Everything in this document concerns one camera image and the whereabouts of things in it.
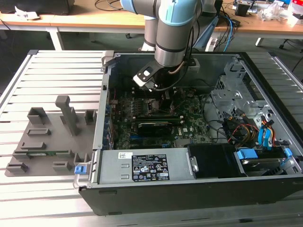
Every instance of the gray floor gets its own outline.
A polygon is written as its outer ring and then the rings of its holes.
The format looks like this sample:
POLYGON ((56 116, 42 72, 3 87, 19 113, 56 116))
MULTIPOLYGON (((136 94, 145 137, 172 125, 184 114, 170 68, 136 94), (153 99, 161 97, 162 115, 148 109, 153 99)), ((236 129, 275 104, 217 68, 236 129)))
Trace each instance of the gray floor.
MULTIPOLYGON (((53 43, 47 39, 47 32, 7 31, 7 40, 0 42, 0 93, 4 91, 14 73, 32 49, 53 50, 53 43)), ((131 34, 126 39, 125 34, 98 33, 96 42, 89 41, 88 33, 62 33, 62 40, 66 50, 118 50, 136 51, 143 43, 143 35, 131 34)), ((262 47, 255 46, 255 38, 241 38, 235 36, 230 44, 230 52, 275 52, 285 65, 292 69, 303 56, 303 42, 285 44, 285 49, 279 49, 282 39, 264 39, 262 47)), ((295 70, 295 75, 303 79, 303 61, 295 70)))

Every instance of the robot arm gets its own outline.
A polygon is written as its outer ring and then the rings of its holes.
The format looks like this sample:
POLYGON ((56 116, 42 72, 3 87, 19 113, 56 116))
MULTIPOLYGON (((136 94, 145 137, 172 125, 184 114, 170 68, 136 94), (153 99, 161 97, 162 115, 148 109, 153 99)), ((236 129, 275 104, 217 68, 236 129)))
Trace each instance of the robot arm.
POLYGON ((191 28, 201 14, 201 0, 120 0, 125 10, 148 17, 145 21, 145 45, 155 46, 155 60, 145 65, 134 81, 156 89, 154 76, 168 74, 185 64, 191 28))

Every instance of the paper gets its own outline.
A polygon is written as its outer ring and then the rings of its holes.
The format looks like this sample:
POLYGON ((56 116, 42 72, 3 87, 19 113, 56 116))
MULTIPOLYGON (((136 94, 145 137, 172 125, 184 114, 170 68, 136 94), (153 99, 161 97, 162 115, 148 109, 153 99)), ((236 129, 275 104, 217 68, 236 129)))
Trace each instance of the paper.
POLYGON ((26 20, 34 20, 34 19, 39 19, 40 17, 36 14, 36 12, 25 12, 22 10, 19 10, 16 6, 15 6, 15 15, 17 17, 20 17, 22 19, 26 19, 26 20))
POLYGON ((284 5, 284 2, 278 1, 278 0, 275 0, 273 3, 277 3, 278 6, 280 6, 280 7, 283 7, 283 5, 284 5))

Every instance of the white label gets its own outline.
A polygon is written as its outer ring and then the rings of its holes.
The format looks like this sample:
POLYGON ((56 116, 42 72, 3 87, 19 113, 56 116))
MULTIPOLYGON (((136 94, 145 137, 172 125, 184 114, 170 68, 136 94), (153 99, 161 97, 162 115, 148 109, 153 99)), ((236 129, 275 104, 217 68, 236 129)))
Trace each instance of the white label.
POLYGON ((118 159, 132 159, 132 152, 119 152, 118 159))
POLYGON ((160 176, 168 176, 168 173, 160 173, 160 176))

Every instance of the blue robot arm cap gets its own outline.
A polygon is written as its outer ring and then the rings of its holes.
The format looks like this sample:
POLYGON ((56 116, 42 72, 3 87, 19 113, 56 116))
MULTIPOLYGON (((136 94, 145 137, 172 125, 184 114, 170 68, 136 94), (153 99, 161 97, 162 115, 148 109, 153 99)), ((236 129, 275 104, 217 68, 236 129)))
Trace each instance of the blue robot arm cap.
POLYGON ((160 20, 170 26, 183 26, 194 15, 197 0, 164 0, 159 8, 160 20))
POLYGON ((136 10, 134 9, 133 0, 120 0, 120 3, 122 8, 126 11, 137 14, 136 10))

